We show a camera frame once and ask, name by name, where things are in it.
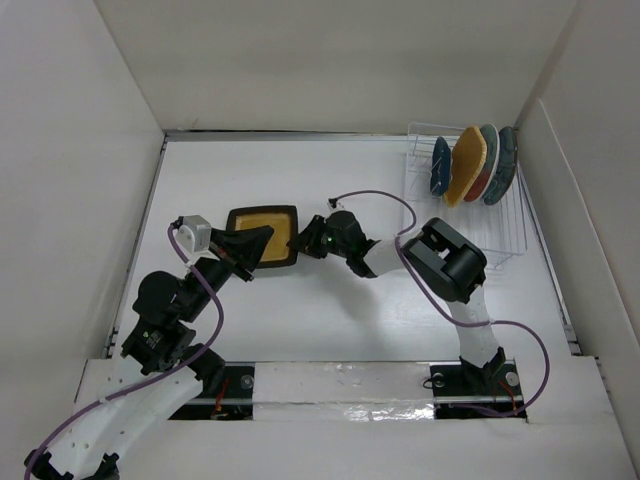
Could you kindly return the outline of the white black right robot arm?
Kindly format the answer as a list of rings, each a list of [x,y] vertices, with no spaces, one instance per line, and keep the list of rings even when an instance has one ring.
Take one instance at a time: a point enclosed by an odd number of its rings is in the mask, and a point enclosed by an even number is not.
[[[429,220],[415,234],[382,241],[367,238],[354,214],[341,210],[327,218],[314,216],[288,246],[316,259],[341,257],[361,278],[407,270],[431,298],[447,305],[447,318],[458,334],[465,387],[479,395],[497,383],[505,353],[484,298],[486,257],[442,219]]]

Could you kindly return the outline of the black yellow square plate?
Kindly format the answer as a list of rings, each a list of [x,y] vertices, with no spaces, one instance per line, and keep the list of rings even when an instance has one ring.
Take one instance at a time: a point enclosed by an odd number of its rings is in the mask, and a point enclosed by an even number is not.
[[[258,269],[292,266],[298,252],[289,241],[298,234],[298,211],[294,205],[262,205],[232,209],[228,213],[226,228],[243,231],[270,226],[274,232],[266,245]]]

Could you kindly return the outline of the teal round floral plate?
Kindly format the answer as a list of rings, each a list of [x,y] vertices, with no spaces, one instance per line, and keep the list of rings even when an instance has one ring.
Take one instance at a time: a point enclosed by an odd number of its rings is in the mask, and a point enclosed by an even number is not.
[[[518,141],[513,127],[506,126],[499,131],[500,150],[495,174],[483,195],[483,203],[496,205],[509,190],[517,170]]]

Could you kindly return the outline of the dark blue heart-shaped plate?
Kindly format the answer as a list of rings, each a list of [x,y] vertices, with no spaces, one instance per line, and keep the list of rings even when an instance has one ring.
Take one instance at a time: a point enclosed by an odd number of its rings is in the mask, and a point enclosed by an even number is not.
[[[451,165],[451,149],[444,137],[438,137],[433,147],[430,169],[430,193],[433,197],[441,197],[448,190]]]

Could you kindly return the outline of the red teal round plate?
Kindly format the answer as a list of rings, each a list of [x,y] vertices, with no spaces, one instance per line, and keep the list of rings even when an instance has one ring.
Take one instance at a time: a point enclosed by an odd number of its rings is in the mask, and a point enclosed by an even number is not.
[[[467,203],[481,199],[488,189],[498,165],[500,140],[497,127],[494,124],[484,124],[480,127],[480,132],[487,146],[487,154],[478,177],[464,197],[464,201]]]

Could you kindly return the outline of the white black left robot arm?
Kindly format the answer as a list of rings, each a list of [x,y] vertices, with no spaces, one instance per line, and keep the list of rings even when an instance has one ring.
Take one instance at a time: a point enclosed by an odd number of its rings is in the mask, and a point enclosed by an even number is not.
[[[190,328],[232,276],[250,281],[272,237],[270,226],[244,231],[180,217],[167,231],[189,272],[144,277],[138,320],[95,400],[58,426],[25,460],[25,478],[117,479],[126,456],[187,401],[222,387],[225,362]]]

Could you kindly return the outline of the woven bamboo square tray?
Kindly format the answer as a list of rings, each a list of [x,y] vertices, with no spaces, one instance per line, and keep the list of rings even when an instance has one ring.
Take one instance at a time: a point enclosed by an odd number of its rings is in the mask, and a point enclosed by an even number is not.
[[[477,126],[466,128],[451,155],[451,179],[444,202],[449,208],[459,205],[479,176],[487,157],[487,144]]]

